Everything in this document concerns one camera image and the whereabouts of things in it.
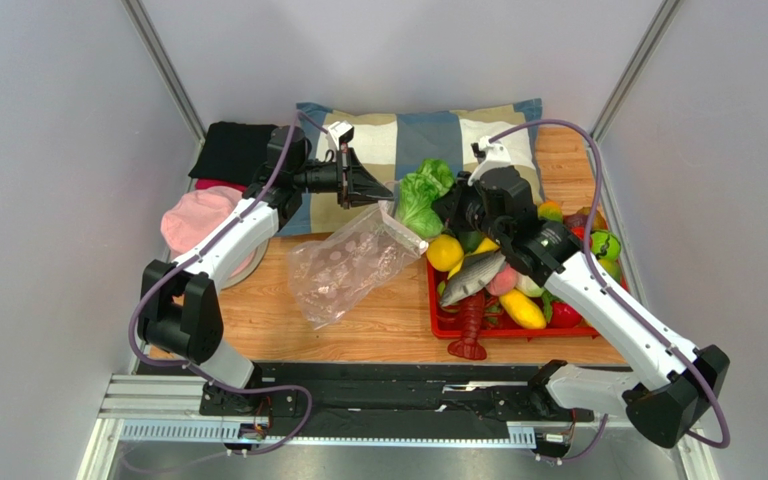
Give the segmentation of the green toy lettuce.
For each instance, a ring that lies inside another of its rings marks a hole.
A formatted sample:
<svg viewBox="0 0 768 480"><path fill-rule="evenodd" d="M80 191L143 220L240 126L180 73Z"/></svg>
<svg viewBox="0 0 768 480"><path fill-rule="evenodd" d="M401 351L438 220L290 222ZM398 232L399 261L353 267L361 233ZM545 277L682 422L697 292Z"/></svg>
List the green toy lettuce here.
<svg viewBox="0 0 768 480"><path fill-rule="evenodd" d="M446 195L454 183L455 176L444 160L424 159L416 171L399 181L395 218L422 239L438 236L443 222L432 203Z"/></svg>

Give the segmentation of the clear zip top bag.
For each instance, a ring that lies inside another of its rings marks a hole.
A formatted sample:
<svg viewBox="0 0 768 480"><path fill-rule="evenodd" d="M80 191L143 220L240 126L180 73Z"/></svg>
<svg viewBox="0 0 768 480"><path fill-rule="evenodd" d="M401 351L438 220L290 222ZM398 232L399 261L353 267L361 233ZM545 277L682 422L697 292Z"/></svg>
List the clear zip top bag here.
<svg viewBox="0 0 768 480"><path fill-rule="evenodd" d="M365 208L326 239L304 242L287 254L289 291L315 329L340 321L428 248L426 240L395 218L399 183L386 186L392 200Z"/></svg>

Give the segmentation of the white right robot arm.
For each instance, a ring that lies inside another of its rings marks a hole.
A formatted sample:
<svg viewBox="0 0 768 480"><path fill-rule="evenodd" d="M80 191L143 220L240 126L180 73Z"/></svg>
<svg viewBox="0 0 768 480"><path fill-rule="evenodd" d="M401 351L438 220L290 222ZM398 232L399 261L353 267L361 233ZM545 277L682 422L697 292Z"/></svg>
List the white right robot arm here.
<svg viewBox="0 0 768 480"><path fill-rule="evenodd" d="M539 218L531 186L514 168L462 172L432 209L456 232L486 235L499 247L496 256L582 314L631 369L623 374L553 360L531 380L532 388L564 409L623 416L663 448L676 446L713 412L721 437L711 444L728 446L718 402L727 354L673 331L598 264L587 242L563 223Z"/></svg>

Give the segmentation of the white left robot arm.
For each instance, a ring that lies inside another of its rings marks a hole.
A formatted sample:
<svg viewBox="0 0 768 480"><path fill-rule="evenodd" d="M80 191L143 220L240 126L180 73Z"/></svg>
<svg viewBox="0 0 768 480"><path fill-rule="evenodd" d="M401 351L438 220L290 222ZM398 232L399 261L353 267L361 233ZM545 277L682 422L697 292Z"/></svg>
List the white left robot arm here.
<svg viewBox="0 0 768 480"><path fill-rule="evenodd" d="M323 131L326 157L316 160L299 127L274 129L265 160L234 210L174 261L154 260L145 267L129 328L132 343L144 341L173 354L172 365L190 368L225 390L251 390L254 363L223 338L218 294L231 274L288 223L305 193L333 193L344 209L393 197L351 147L353 125L337 121Z"/></svg>

